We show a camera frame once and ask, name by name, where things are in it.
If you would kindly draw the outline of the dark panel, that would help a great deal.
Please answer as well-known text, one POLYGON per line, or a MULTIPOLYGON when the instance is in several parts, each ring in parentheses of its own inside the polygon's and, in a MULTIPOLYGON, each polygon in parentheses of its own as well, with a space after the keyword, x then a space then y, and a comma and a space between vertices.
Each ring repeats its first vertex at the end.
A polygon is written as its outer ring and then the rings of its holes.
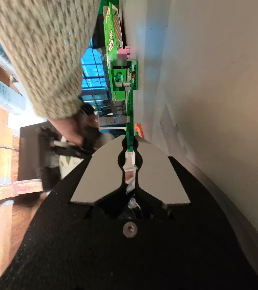
POLYGON ((41 155, 39 145, 39 133, 41 128, 50 128, 56 133, 58 140, 61 139, 60 133, 48 121, 21 127, 19 139, 18 181, 40 179, 37 170, 41 155))

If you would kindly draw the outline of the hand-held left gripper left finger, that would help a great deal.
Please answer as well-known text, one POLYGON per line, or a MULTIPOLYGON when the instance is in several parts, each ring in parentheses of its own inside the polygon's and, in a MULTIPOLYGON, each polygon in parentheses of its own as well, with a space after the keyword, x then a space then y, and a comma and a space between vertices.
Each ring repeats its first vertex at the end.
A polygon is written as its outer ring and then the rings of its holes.
POLYGON ((108 217, 119 217, 126 207, 126 136, 121 135, 91 157, 70 200, 100 208, 108 217))

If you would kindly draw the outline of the large window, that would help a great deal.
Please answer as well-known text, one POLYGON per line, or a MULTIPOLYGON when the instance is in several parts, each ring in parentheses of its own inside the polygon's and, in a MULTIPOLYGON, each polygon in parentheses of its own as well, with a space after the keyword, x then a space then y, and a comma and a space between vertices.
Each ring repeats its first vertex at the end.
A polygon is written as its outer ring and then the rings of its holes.
POLYGON ((83 80, 79 98, 85 104, 90 104, 100 117, 105 117, 111 113, 111 95, 104 71, 106 63, 103 60, 102 49, 95 48, 94 41, 91 39, 86 52, 81 58, 83 80))

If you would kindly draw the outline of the lego instruction booklet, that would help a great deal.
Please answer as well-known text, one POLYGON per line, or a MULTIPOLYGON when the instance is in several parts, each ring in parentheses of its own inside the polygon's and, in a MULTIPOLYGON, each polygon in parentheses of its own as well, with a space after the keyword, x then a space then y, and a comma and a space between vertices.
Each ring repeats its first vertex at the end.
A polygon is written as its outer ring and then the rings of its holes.
POLYGON ((82 161, 83 161, 83 158, 60 155, 59 156, 59 169, 61 173, 61 179, 65 178, 82 161))

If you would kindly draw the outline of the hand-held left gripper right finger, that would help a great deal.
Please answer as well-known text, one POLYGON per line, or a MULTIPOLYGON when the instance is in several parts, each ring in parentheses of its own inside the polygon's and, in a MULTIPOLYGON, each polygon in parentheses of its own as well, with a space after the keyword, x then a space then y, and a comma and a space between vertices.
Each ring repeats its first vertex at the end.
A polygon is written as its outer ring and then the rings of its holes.
POLYGON ((158 147, 135 136, 135 198, 145 217, 168 217, 170 209, 191 201, 169 157, 158 147))

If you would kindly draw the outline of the green lego box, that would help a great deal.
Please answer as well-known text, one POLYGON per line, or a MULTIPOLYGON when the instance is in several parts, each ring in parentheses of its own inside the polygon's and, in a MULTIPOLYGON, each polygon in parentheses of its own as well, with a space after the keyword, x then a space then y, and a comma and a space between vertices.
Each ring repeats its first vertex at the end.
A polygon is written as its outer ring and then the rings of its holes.
MULTIPOLYGON (((108 68, 111 61, 117 60, 117 51, 120 48, 124 48, 124 45, 121 32, 119 9, 110 2, 109 6, 103 7, 103 16, 104 16, 103 25, 105 35, 106 60, 108 68)), ((126 96, 125 91, 118 92, 111 91, 111 94, 113 101, 125 100, 126 96)))

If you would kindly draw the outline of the person's right hand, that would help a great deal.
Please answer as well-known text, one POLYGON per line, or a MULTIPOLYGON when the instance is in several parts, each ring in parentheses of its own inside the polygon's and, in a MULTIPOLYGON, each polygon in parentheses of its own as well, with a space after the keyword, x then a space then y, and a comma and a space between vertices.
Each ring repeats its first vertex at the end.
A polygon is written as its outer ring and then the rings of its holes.
POLYGON ((55 129, 70 143, 82 146, 84 143, 83 129, 86 126, 98 128, 98 114, 87 115, 82 111, 77 114, 60 119, 48 119, 55 129))

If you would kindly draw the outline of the pink lego piece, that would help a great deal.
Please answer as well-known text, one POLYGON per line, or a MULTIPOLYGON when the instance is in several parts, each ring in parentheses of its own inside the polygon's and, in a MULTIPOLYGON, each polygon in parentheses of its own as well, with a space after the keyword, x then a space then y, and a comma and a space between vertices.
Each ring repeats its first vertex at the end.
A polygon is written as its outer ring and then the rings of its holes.
POLYGON ((117 51, 117 59, 118 60, 128 60, 131 57, 131 50, 129 46, 125 46, 125 48, 120 48, 117 51))

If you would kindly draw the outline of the person's right forearm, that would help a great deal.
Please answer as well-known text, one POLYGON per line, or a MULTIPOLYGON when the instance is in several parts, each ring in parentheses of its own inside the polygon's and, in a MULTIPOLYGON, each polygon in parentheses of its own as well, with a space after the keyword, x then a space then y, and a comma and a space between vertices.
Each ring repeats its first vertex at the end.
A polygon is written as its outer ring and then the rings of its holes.
POLYGON ((62 119, 79 112, 81 58, 100 2, 0 1, 0 43, 38 116, 62 119))

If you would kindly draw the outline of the partial lego build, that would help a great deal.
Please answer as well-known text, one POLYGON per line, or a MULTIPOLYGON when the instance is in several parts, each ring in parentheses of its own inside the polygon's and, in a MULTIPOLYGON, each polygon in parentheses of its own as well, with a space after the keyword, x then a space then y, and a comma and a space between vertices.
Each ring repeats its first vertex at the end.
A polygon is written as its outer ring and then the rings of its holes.
POLYGON ((125 65, 121 61, 111 61, 108 67, 110 88, 112 92, 138 89, 138 60, 127 60, 125 65))

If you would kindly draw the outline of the green mosaic lego plate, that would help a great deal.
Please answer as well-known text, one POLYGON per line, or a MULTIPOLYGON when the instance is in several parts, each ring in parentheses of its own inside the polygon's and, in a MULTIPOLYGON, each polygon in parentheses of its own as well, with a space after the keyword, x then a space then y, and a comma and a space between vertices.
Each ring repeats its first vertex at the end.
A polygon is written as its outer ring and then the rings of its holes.
POLYGON ((127 124, 126 124, 127 151, 133 152, 133 146, 134 146, 133 90, 128 91, 126 109, 127 109, 127 124))

